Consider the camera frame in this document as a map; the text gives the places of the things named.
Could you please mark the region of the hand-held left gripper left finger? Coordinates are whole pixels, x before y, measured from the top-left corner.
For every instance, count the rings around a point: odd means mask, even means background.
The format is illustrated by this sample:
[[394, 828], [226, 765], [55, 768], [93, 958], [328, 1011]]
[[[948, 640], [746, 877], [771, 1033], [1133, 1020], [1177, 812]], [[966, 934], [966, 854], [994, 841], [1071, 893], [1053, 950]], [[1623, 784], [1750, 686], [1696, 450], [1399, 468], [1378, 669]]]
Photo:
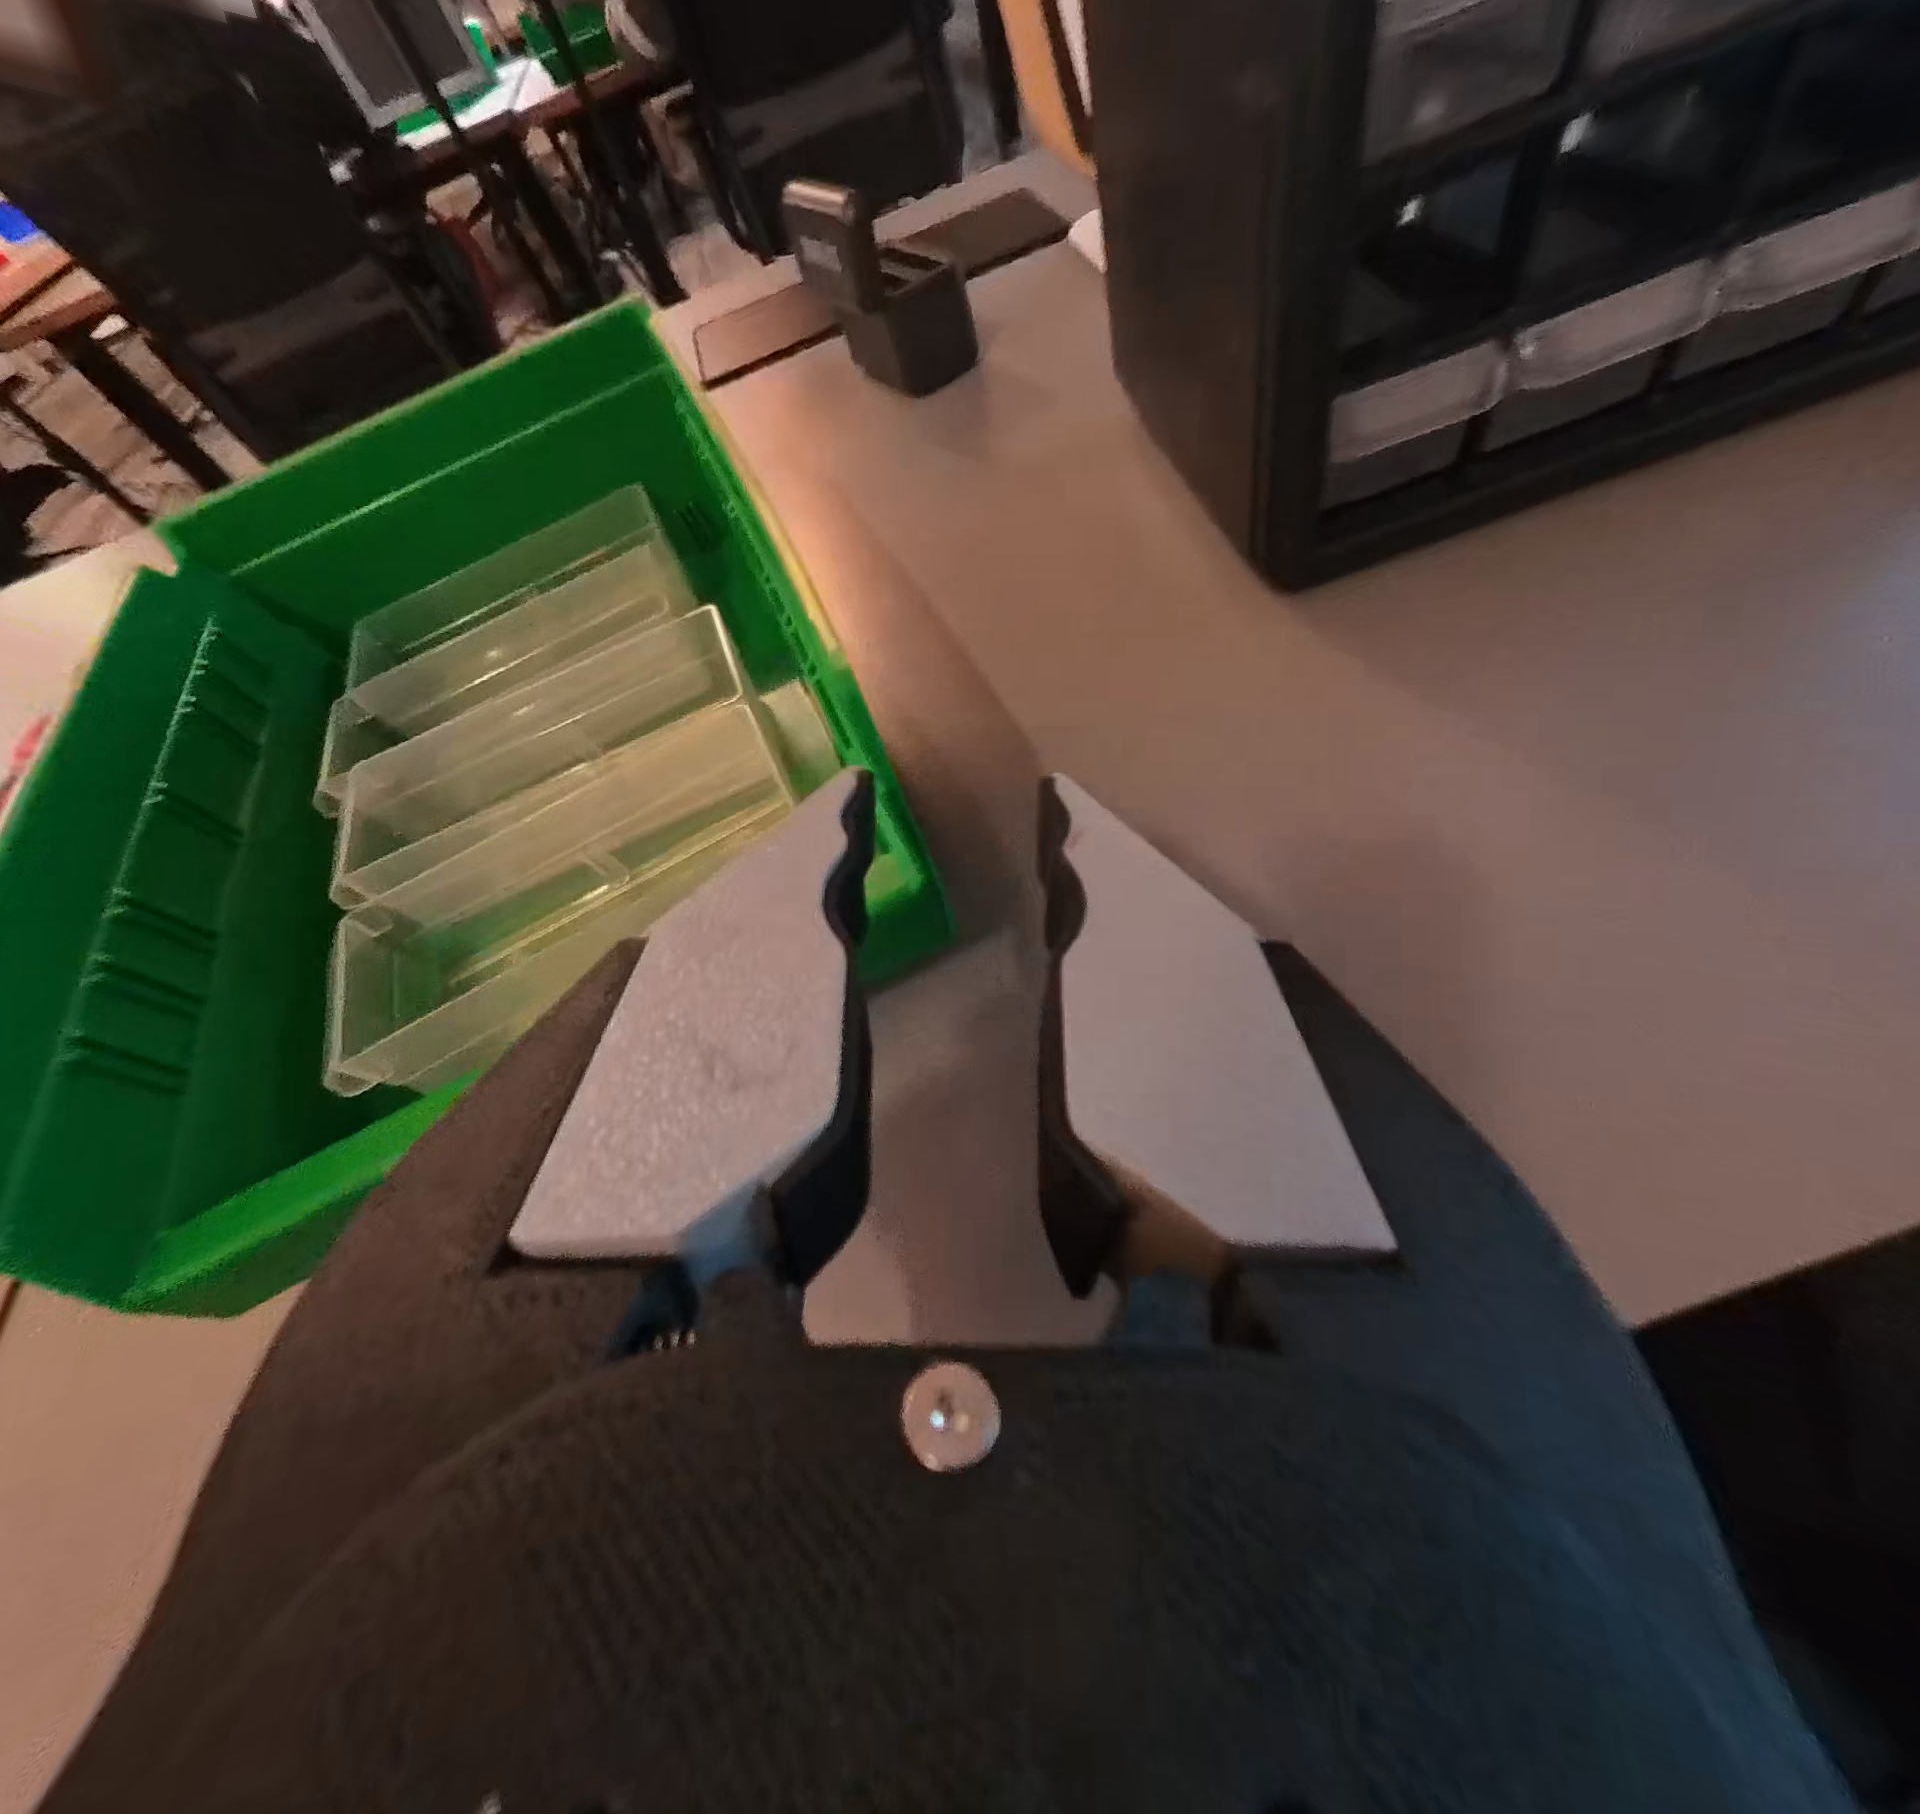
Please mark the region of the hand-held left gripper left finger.
[[858, 945], [874, 782], [849, 766], [647, 933], [507, 1246], [536, 1263], [753, 1263], [761, 1205], [867, 1112]]

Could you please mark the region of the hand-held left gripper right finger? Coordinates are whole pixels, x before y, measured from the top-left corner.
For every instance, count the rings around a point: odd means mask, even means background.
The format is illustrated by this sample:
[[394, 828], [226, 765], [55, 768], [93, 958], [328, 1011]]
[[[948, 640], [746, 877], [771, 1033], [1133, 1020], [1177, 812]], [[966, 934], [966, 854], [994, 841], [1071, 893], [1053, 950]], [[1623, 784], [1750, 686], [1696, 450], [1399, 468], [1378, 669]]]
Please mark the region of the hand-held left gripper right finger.
[[1039, 1211], [1068, 1291], [1397, 1258], [1255, 927], [1066, 775], [1039, 881]]

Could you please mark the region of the clear plastic drawer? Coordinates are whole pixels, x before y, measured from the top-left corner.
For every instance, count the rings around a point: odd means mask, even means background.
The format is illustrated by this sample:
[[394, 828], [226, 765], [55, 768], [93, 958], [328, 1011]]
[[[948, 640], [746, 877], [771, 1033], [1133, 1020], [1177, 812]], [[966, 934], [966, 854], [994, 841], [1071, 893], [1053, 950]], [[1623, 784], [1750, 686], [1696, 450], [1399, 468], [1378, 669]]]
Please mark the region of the clear plastic drawer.
[[355, 911], [502, 899], [593, 850], [673, 844], [798, 797], [773, 726], [734, 697], [620, 743], [513, 743], [431, 771], [364, 765], [350, 784], [328, 896]]
[[610, 948], [790, 812], [773, 801], [551, 848], [516, 872], [436, 872], [351, 911], [328, 965], [326, 1091], [431, 1092], [489, 1065]]
[[332, 717], [409, 739], [696, 607], [653, 498], [625, 484], [360, 620]]
[[405, 837], [425, 836], [620, 743], [755, 688], [718, 608], [707, 604], [631, 626], [522, 686], [467, 704], [409, 738], [335, 707], [314, 805], [342, 823], [375, 817]]

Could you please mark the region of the green plastic bin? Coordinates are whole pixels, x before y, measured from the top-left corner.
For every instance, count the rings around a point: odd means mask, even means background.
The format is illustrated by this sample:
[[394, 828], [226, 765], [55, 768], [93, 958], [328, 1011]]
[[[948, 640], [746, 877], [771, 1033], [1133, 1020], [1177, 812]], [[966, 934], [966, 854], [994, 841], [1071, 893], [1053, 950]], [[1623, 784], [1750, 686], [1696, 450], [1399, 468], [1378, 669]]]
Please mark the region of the green plastic bin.
[[325, 1091], [314, 808], [351, 626], [639, 482], [755, 681], [870, 766], [870, 986], [957, 940], [933, 850], [798, 555], [631, 298], [163, 524], [5, 821], [5, 1276], [226, 1318], [312, 1274], [464, 1081]]

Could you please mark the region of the black drawer cabinet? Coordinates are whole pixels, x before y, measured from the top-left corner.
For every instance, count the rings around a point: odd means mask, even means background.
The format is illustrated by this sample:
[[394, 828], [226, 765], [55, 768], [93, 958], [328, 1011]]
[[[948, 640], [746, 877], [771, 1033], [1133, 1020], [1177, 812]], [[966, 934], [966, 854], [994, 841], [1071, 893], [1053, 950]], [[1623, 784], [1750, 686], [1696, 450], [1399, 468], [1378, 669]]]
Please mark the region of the black drawer cabinet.
[[1916, 302], [1631, 409], [1320, 504], [1378, 0], [1082, 0], [1111, 353], [1148, 437], [1283, 590], [1356, 575], [1916, 367]]

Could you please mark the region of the set of clear cabinet drawers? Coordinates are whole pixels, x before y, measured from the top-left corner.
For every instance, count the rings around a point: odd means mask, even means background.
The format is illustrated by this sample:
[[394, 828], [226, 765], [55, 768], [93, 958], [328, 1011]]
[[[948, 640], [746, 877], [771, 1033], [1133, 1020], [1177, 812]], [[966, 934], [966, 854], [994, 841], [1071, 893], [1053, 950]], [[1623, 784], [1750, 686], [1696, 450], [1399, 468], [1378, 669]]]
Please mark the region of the set of clear cabinet drawers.
[[1916, 0], [1378, 0], [1324, 508], [1916, 302]]

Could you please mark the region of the person's dark clothing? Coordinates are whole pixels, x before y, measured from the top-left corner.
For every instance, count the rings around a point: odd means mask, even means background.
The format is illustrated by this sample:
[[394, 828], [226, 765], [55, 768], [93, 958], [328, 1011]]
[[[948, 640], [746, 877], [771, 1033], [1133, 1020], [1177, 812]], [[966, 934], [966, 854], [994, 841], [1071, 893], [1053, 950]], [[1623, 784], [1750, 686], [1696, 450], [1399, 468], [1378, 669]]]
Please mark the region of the person's dark clothing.
[[1918, 1233], [1643, 1325], [1763, 1639], [1864, 1810], [1918, 1808]]

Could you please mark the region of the black desk box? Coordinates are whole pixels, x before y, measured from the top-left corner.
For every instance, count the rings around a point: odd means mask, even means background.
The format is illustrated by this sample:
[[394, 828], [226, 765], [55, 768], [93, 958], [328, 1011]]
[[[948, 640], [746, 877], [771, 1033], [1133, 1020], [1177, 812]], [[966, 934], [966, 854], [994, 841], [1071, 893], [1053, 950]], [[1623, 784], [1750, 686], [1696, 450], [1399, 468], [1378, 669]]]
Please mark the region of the black desk box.
[[874, 383], [922, 400], [979, 363], [966, 268], [956, 251], [880, 241], [867, 197], [817, 178], [783, 186], [781, 217], [800, 285]]

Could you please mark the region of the black office chair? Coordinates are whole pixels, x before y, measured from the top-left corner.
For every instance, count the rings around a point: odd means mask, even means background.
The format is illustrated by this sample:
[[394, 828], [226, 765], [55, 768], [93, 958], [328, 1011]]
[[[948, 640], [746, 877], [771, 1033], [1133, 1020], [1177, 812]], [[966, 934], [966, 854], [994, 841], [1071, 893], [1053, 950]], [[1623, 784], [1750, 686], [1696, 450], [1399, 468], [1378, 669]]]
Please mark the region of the black office chair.
[[729, 237], [788, 251], [796, 178], [885, 213], [962, 182], [963, 124], [934, 0], [663, 0]]

